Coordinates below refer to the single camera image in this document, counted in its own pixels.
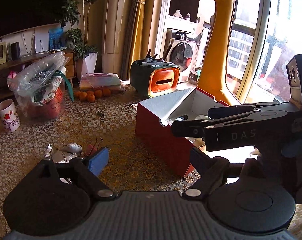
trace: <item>open box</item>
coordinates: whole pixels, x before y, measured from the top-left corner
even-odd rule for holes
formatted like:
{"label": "open box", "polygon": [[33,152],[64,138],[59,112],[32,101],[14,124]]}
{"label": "open box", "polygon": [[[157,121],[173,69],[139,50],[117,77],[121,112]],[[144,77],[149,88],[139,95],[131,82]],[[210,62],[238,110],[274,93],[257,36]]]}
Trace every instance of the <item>open box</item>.
{"label": "open box", "polygon": [[[174,137],[167,119],[173,121],[186,114],[188,120],[195,120],[200,114],[207,115],[210,108],[224,106],[228,105],[216,102],[212,95],[199,88],[150,98],[138,103],[135,133],[177,175],[184,177],[194,169],[189,157],[190,149],[196,145],[195,138]],[[253,150],[254,147],[246,146],[206,154],[210,157],[222,156],[234,163],[244,163]]]}

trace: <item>yellow giraffe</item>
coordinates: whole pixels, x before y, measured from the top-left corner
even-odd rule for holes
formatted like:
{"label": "yellow giraffe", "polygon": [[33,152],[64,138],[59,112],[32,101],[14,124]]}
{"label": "yellow giraffe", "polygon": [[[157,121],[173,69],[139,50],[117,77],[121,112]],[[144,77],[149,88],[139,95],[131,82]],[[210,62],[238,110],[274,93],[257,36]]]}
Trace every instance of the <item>yellow giraffe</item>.
{"label": "yellow giraffe", "polygon": [[213,95],[217,101],[234,106],[239,101],[228,90],[227,53],[231,32],[234,0],[214,0],[215,21],[203,61],[198,87]]}

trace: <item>white plant pot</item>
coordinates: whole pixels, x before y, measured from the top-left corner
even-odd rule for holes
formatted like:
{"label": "white plant pot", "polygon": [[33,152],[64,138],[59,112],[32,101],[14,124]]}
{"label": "white plant pot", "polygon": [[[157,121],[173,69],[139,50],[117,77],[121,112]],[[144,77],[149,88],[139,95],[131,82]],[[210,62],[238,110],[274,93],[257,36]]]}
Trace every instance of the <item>white plant pot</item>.
{"label": "white plant pot", "polygon": [[81,79],[81,76],[86,76],[86,73],[94,73],[97,58],[98,55],[96,53],[90,53],[85,59],[76,61],[76,76],[78,80]]}

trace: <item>blue painting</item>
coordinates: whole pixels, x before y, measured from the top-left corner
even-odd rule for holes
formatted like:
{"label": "blue painting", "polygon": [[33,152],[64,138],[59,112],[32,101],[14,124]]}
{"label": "blue painting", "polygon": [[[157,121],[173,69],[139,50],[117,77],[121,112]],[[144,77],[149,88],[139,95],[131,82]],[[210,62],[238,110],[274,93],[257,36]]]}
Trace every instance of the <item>blue painting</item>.
{"label": "blue painting", "polygon": [[60,49],[64,43],[62,27],[49,29],[49,50]]}

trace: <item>floral patterned tablecloth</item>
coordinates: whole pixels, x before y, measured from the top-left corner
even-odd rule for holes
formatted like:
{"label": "floral patterned tablecloth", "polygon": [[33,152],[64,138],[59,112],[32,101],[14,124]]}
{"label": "floral patterned tablecloth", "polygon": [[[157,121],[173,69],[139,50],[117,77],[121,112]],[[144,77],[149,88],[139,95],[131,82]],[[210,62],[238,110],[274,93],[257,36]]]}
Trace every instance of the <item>floral patterned tablecloth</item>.
{"label": "floral patterned tablecloth", "polygon": [[[94,103],[66,100],[64,114],[45,124],[29,124],[12,134],[1,132],[0,124],[0,237],[9,232],[2,203],[15,185],[43,158],[50,143],[62,147],[75,142],[86,147],[96,137],[111,148],[109,163],[99,178],[115,192],[121,190],[178,190],[183,192],[198,178],[175,176],[156,155],[145,149],[134,135],[137,104],[145,99],[126,85],[124,94],[101,98]],[[302,239],[302,205],[297,205],[290,230]]]}

